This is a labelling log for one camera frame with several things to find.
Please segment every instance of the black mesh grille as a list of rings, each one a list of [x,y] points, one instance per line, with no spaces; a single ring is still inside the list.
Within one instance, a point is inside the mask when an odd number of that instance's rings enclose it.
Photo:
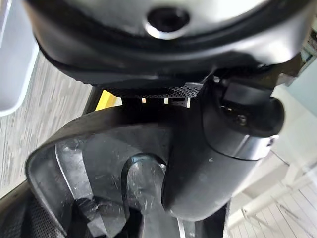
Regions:
[[[30,232],[32,238],[64,238],[36,199],[32,199],[28,210],[31,218]]]
[[[1,216],[0,237],[65,238],[33,196]]]
[[[183,87],[157,89],[115,89],[105,88],[120,98],[195,98],[202,85],[186,84]]]

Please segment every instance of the scratched plastic surface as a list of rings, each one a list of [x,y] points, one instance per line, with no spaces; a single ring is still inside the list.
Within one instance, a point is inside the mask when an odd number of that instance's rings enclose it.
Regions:
[[[60,169],[75,202],[89,220],[91,234],[115,237],[127,221],[128,205],[142,212],[141,237],[180,238],[181,221],[165,213],[160,202],[164,161],[160,163],[138,151],[128,160],[116,156],[115,149],[109,152],[108,146],[95,146],[105,141],[104,136],[70,139],[55,146]]]

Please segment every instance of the black plastic part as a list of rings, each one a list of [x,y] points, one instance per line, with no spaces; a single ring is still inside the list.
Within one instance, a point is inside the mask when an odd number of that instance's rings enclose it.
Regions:
[[[289,61],[277,65],[259,65],[252,67],[234,67],[219,69],[214,76],[221,79],[220,83],[228,86],[230,82],[256,87],[260,90],[268,89],[273,92],[281,74],[298,77],[302,68],[301,53],[296,54]]]
[[[177,218],[203,220],[228,202],[243,179],[264,157],[284,122],[277,99],[249,111],[219,103],[214,84],[205,85],[179,125],[170,154],[162,205]]]
[[[71,210],[68,209],[67,201],[73,199],[68,197],[69,189],[64,187],[64,181],[54,182],[64,180],[60,169],[55,168],[56,157],[51,157],[55,153],[56,143],[80,135],[87,136],[83,158],[88,158],[85,160],[85,169],[89,181],[92,181],[91,190],[94,197],[113,202],[122,200],[121,190],[113,185],[111,179],[96,180],[96,176],[109,175],[111,178],[115,174],[116,178],[120,178],[120,165],[123,166],[126,160],[140,152],[152,152],[164,161],[168,160],[171,125],[186,116],[186,108],[143,104],[138,110],[128,110],[125,103],[121,107],[93,112],[71,122],[34,152],[27,162],[26,175],[29,183],[38,200],[65,234],[71,224]],[[118,163],[116,168],[120,169],[119,172],[112,169],[115,163]],[[63,196],[60,196],[60,191],[64,191]]]
[[[127,112],[134,114],[142,108],[142,99],[140,98],[122,98],[122,105]]]
[[[146,103],[159,107],[164,105],[164,98],[147,98]]]
[[[203,79],[201,74],[195,75],[197,79]],[[202,83],[195,84],[185,84],[181,87],[164,87],[161,88],[143,88],[143,89],[115,89],[115,88],[106,88],[106,90],[113,95],[120,98],[195,98],[201,87]]]
[[[54,226],[47,212],[35,199],[30,188],[23,190],[18,195],[20,198],[10,196],[11,205],[0,212],[0,237],[1,238],[65,238]],[[219,209],[213,216],[205,221],[197,223],[195,230],[196,237],[222,238],[224,229],[227,225],[230,204],[226,204]],[[82,214],[74,209],[73,211],[72,232],[68,238],[92,238],[87,229],[87,221]],[[130,209],[130,218],[115,238],[138,238],[139,229],[142,224],[142,214]]]
[[[41,50],[52,64],[76,80],[112,88],[137,88],[131,85],[139,80],[139,88],[154,81],[170,87],[176,73],[285,62],[301,48],[314,9],[313,0],[272,0],[225,29],[162,41],[106,28],[63,0],[25,2]],[[287,52],[273,49],[272,41]]]
[[[154,162],[158,165],[166,166],[166,163],[164,160],[162,160],[160,157],[158,157],[155,154],[149,154],[149,153],[140,153],[140,154],[131,156],[124,163],[122,171],[121,171],[121,178],[120,179],[121,179],[121,195],[122,195],[123,209],[124,209],[125,217],[127,219],[130,218],[129,204],[127,201],[127,198],[128,198],[127,181],[128,181],[129,170],[134,164],[136,164],[142,160],[146,160],[146,161]]]
[[[232,82],[228,86],[223,99],[240,105],[250,106],[267,102],[271,97],[271,94],[272,91],[269,89],[259,89]]]

